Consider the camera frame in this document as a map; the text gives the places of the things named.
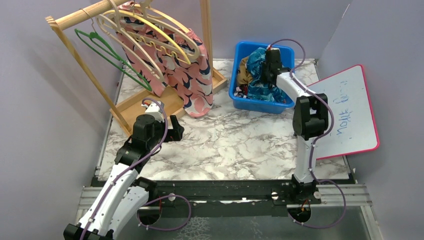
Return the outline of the pink floral shorts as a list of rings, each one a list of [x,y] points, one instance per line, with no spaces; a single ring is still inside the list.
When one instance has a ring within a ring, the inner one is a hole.
[[[164,80],[151,80],[150,93],[160,97],[167,87],[173,88],[183,101],[184,110],[193,118],[202,117],[210,111],[214,97],[209,58],[194,64],[183,64],[166,58],[156,64],[164,75]]]

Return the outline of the comic print shorts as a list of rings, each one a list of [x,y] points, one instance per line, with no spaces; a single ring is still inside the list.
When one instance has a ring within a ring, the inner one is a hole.
[[[251,97],[249,96],[249,85],[242,84],[240,86],[236,86],[233,96],[242,99],[251,99]]]

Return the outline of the mustard brown shorts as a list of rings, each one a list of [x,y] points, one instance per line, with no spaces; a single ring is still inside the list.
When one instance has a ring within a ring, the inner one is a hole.
[[[246,56],[241,59],[240,64],[238,66],[237,70],[237,76],[236,76],[236,84],[237,86],[241,85],[248,85],[250,82],[254,80],[251,73],[247,69],[247,61],[249,59],[249,56]]]

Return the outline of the teal patterned shorts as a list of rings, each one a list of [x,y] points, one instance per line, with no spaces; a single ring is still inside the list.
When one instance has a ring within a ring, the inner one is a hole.
[[[260,80],[265,60],[266,49],[263,47],[257,48],[248,56],[245,66],[252,76],[252,81],[248,84],[247,97],[253,100],[285,104],[287,95],[281,88],[275,84],[262,83]]]

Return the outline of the beige wooden hanger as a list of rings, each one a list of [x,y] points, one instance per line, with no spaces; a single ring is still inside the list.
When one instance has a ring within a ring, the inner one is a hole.
[[[118,57],[119,61],[131,71],[131,73],[125,72],[125,74],[144,88],[147,89],[153,79],[160,83],[163,82],[165,78],[159,66],[121,24],[123,13],[120,12],[114,1],[109,0],[108,3],[111,5],[111,12],[108,13],[104,10],[95,17],[95,20],[100,30],[120,45],[126,59],[116,53],[113,53],[112,56]]]
[[[132,6],[141,12],[141,16],[147,18],[148,20],[156,20],[157,22],[162,22],[166,20],[166,23],[171,23],[173,27],[182,30],[185,34],[189,33],[191,30],[184,26],[181,22],[177,21],[168,14],[159,11],[151,7],[151,0],[144,0],[141,2],[134,2]]]
[[[127,1],[96,17],[100,29],[134,63],[161,63],[165,59],[190,65],[208,61],[208,50],[188,27],[151,7],[149,0]]]

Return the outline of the green hanger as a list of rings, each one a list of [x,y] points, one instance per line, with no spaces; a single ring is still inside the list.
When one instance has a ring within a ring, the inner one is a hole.
[[[113,65],[115,68],[120,70],[122,73],[131,78],[134,82],[142,86],[148,91],[152,91],[152,87],[147,79],[137,72],[130,63],[124,60],[119,54],[117,54],[113,48],[107,43],[107,41],[102,38],[97,32],[91,31],[89,33],[79,30],[77,28],[74,29],[77,37],[91,50],[97,53],[100,57],[106,60],[108,63]],[[131,75],[128,71],[124,70],[121,66],[118,66],[115,61],[120,62],[124,66],[126,66],[129,70],[136,74],[137,78]]]

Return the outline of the yellow hanger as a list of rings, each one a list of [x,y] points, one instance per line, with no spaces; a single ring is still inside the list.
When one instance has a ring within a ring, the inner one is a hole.
[[[166,23],[165,19],[156,21],[144,18],[134,7],[119,8],[119,11],[123,14],[121,24],[125,30],[134,30],[129,33],[136,41],[188,65],[200,55],[200,49],[189,33],[184,33],[172,23]]]

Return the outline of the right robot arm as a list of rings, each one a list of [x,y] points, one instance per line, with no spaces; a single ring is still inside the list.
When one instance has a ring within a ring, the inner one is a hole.
[[[323,103],[327,96],[310,90],[292,69],[284,67],[279,48],[266,48],[261,77],[266,83],[279,85],[294,102],[292,127],[297,137],[297,155],[287,194],[292,202],[300,204],[316,191],[314,150],[316,140],[329,127],[329,113]]]

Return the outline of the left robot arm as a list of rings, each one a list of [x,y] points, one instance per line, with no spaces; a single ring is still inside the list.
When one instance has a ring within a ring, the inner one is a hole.
[[[77,224],[68,224],[66,240],[113,240],[138,209],[157,204],[157,183],[139,173],[163,142],[180,141],[184,128],[175,115],[172,128],[151,114],[136,118],[133,134],[118,150],[115,165],[99,195]]]

